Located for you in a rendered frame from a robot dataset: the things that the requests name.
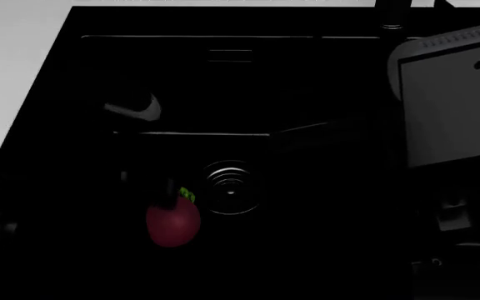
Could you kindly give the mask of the round metal sink drain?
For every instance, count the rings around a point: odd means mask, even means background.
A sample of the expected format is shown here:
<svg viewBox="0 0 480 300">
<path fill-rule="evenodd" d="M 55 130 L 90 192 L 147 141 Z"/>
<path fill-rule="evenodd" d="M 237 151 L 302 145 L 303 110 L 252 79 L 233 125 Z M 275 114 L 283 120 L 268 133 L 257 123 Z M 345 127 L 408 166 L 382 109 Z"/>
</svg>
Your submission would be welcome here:
<svg viewBox="0 0 480 300">
<path fill-rule="evenodd" d="M 207 209 L 234 216 L 259 207 L 262 187 L 257 170 L 239 160 L 223 160 L 203 169 L 203 191 Z"/>
</svg>

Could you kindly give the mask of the black faucet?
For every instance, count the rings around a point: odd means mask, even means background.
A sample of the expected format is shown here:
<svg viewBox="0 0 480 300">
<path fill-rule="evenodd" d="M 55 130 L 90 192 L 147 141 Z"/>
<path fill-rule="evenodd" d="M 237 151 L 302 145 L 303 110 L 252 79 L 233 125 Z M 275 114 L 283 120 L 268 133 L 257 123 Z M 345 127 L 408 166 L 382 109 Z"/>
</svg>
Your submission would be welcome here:
<svg viewBox="0 0 480 300">
<path fill-rule="evenodd" d="M 375 10 L 379 27 L 387 30 L 403 29 L 413 0 L 376 0 Z"/>
</svg>

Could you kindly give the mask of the black kitchen sink basin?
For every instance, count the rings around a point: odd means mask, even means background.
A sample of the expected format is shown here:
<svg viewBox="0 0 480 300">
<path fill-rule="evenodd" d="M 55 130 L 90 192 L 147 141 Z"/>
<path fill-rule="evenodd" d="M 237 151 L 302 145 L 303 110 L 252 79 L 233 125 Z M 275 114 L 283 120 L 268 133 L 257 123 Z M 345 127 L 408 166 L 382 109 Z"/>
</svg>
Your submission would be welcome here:
<svg viewBox="0 0 480 300">
<path fill-rule="evenodd" d="M 148 207 L 111 239 L 17 225 L 15 287 L 30 299 L 480 300 L 480 280 L 413 275 L 403 107 L 387 63 L 408 39 L 480 25 L 480 8 L 75 7 L 3 149 L 91 149 L 129 177 L 149 163 L 195 195 L 181 247 L 149 237 Z M 153 94 L 160 119 L 143 110 Z M 259 207 L 210 212 L 203 169 L 257 170 Z"/>
</svg>

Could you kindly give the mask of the white curved object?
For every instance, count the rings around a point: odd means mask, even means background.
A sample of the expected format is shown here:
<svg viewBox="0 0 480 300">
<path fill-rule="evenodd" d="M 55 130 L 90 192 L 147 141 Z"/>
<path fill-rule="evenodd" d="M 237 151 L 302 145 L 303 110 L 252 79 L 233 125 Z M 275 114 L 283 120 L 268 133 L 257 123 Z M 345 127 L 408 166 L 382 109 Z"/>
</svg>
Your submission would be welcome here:
<svg viewBox="0 0 480 300">
<path fill-rule="evenodd" d="M 107 112 L 118 114 L 122 117 L 139 119 L 145 122 L 154 122 L 160 119 L 162 114 L 162 107 L 153 94 L 147 97 L 149 104 L 141 111 L 135 111 L 126 107 L 120 107 L 114 104 L 106 103 L 103 109 Z"/>
</svg>

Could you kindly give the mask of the dark red beet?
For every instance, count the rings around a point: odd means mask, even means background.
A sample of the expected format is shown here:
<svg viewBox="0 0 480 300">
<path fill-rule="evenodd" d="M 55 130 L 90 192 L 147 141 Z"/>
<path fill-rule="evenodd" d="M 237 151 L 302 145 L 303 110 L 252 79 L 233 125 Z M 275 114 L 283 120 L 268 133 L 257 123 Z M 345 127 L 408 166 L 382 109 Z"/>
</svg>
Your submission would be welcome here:
<svg viewBox="0 0 480 300">
<path fill-rule="evenodd" d="M 150 206 L 146 211 L 149 237 L 159 247 L 175 248 L 191 242 L 201 227 L 195 195 L 180 187 L 171 209 Z"/>
</svg>

